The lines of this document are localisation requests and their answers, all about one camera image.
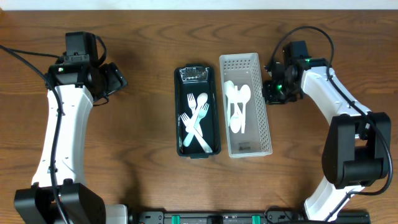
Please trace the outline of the white spoon small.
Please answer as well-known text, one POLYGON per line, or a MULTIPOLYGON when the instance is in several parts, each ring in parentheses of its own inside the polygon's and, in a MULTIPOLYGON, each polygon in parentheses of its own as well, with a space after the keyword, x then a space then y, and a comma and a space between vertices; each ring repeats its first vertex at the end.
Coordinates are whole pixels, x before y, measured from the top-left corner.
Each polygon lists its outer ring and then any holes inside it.
POLYGON ((234 101, 235 93, 234 93, 235 85, 231 80, 224 82, 224 90, 225 95, 227 96, 227 124, 230 126, 231 119, 231 104, 234 101))

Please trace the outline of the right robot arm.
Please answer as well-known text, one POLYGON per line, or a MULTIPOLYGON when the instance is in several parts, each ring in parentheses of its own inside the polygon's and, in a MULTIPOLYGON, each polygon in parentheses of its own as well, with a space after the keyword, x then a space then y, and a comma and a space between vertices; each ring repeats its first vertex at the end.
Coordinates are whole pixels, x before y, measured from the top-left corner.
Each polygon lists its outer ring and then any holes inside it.
POLYGON ((389 149, 391 120, 373 113, 343 86, 324 58, 289 58, 266 66, 268 105, 283 105, 309 96, 329 124, 322 153, 323 178, 303 203, 304 218, 336 220, 354 195, 376 196, 392 182, 389 149))

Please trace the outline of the mint green plastic fork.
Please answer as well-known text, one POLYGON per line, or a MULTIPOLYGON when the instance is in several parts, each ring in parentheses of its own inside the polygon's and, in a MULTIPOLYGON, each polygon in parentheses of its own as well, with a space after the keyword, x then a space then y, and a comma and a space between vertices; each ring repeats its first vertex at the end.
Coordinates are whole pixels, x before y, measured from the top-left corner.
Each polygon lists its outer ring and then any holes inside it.
POLYGON ((186 113, 181 115, 181 119, 185 125, 185 130, 188 134, 194 135, 196 137, 199 136, 200 139, 203 139, 198 133, 196 125, 199 124, 200 120, 206 116, 208 108, 209 104, 205 103, 198 111, 194 113, 191 118, 189 118, 186 113))

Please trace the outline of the black plastic basket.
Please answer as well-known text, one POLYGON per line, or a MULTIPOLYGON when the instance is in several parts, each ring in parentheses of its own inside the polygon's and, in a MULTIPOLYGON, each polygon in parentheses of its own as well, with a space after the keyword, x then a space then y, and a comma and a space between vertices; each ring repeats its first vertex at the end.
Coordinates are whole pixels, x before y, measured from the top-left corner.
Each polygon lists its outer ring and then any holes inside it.
POLYGON ((175 82, 175 116, 177 153, 182 157, 192 159, 207 158, 221 151, 220 129, 216 98, 215 72, 213 68, 201 64, 187 64, 174 71, 175 82), (182 122, 181 115, 186 113, 192 117, 188 106, 187 95, 193 93, 197 98, 199 94, 208 95, 209 108, 207 114, 200 121, 202 138, 212 148, 213 152, 206 153, 194 135, 188 134, 182 122))

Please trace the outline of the clear plastic basket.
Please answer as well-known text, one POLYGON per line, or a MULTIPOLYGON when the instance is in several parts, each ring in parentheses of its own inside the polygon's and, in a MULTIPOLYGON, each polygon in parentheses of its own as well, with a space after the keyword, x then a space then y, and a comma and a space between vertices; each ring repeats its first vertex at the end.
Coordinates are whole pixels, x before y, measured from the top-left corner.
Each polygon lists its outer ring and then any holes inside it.
MULTIPOLYGON (((221 55, 220 75, 223 94, 223 110, 226 126, 226 141, 231 158, 258 157, 272 154, 271 134, 266 105, 262 95, 262 75, 257 53, 221 55), (238 90, 243 85, 251 89, 251 98, 246 104, 245 133, 233 133, 227 124, 227 96, 224 82, 231 80, 238 90)), ((231 104, 231 115, 234 104, 231 104)))

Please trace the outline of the white spoon long diagonal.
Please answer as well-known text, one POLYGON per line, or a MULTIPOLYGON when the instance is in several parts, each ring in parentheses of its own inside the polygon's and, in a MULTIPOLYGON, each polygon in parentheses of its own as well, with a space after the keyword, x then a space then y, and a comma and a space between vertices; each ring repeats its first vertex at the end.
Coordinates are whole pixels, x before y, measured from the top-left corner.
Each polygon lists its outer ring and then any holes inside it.
POLYGON ((241 132, 244 134, 245 133, 245 127, 246 127, 246 104, 251 98, 251 89, 248 85, 243 85, 239 91, 239 96, 241 99, 241 103, 243 104, 243 110, 242 110, 242 123, 241 123, 241 132))

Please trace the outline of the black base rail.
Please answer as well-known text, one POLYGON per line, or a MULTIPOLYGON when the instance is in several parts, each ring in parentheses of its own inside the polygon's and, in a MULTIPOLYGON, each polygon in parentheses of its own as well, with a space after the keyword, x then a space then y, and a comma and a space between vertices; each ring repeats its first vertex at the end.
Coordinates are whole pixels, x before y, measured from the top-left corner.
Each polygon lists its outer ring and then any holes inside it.
POLYGON ((316 223, 307 220, 300 212, 271 207, 264 212, 204 213, 146 211, 135 213, 126 205, 106 205, 107 223, 132 224, 280 224, 316 223))

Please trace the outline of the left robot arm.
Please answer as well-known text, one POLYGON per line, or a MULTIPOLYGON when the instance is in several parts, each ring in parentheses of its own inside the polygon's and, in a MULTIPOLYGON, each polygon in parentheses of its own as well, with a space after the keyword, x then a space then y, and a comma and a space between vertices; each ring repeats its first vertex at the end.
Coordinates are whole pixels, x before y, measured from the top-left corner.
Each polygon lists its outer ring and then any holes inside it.
POLYGON ((96 101, 127 85, 115 63, 50 66, 45 74, 49 116, 39 166, 14 206, 25 223, 128 223, 128 208, 107 205, 86 186, 85 136, 96 101))

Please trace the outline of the white spoon bowl down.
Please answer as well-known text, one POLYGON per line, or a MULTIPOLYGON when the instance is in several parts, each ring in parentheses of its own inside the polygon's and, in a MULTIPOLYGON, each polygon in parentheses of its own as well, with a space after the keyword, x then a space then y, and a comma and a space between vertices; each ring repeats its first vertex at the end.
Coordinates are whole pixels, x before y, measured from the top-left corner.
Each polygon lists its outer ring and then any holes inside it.
POLYGON ((235 97, 234 97, 234 101, 233 101, 234 113, 230 119, 230 128, 231 128, 232 132, 236 134, 241 129, 241 111, 238 106, 239 96, 238 96, 238 87, 237 86, 235 86, 235 88, 234 88, 234 93, 235 93, 235 97))

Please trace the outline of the white fork pointing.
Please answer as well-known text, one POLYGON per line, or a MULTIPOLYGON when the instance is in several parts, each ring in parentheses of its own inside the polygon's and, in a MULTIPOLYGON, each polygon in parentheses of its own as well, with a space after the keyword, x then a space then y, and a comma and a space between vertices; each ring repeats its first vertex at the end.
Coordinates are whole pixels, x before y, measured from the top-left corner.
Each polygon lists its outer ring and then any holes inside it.
MULTIPOLYGON (((181 115, 181 119, 182 122, 184 123, 185 127, 188 127, 188 124, 190 122, 190 118, 186 113, 183 113, 181 115)), ((189 128, 189 130, 187 131, 189 134, 194 134, 194 136, 196 137, 196 139, 198 140, 200 146, 202 147, 202 149, 206 152, 206 153, 211 153, 213 152, 212 148, 207 144, 207 142, 200 136, 200 134, 198 133, 198 131, 195 128, 189 128)))

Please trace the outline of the white fork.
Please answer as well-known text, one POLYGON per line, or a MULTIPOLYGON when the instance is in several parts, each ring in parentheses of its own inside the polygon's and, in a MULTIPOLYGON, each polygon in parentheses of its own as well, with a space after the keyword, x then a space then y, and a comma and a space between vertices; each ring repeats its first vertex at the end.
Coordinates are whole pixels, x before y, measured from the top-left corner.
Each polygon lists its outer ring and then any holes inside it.
POLYGON ((192 111, 192 116, 195 118, 195 124, 198 123, 197 117, 200 108, 206 103, 208 95, 206 93, 201 93, 197 98, 194 97, 193 93, 187 95, 188 106, 192 111))

